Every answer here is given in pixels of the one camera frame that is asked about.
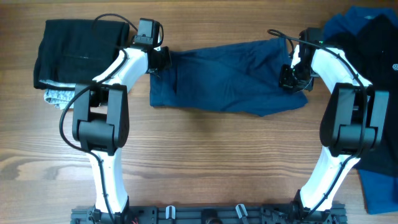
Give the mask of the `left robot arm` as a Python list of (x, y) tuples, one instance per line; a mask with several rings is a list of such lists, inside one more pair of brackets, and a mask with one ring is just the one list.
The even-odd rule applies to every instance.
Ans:
[(131, 223), (129, 197), (124, 187), (121, 152), (129, 134), (127, 94), (147, 73), (169, 68), (168, 47), (162, 46), (162, 24), (142, 18), (129, 47), (90, 82), (75, 87), (72, 135), (88, 156), (96, 187), (96, 202), (88, 210), (91, 223)]

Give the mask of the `dark blue shorts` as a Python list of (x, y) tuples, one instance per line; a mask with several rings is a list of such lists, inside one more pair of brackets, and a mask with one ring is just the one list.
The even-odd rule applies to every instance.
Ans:
[(172, 65), (150, 77), (152, 107), (245, 112), (258, 116), (295, 110), (308, 102), (302, 92), (279, 87), (291, 62), (284, 39), (276, 38), (171, 52)]

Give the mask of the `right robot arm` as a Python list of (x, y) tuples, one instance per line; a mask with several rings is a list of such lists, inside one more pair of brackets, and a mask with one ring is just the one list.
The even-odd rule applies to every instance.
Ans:
[(319, 77), (331, 93), (320, 123), (320, 157), (287, 212), (291, 223), (325, 223), (337, 217), (332, 201), (348, 172), (381, 142), (389, 93), (375, 90), (343, 49), (325, 44), (321, 29), (305, 29), (297, 39), (274, 34), (298, 42), (290, 54), (292, 63), (281, 68), (280, 88), (288, 93), (311, 91)]

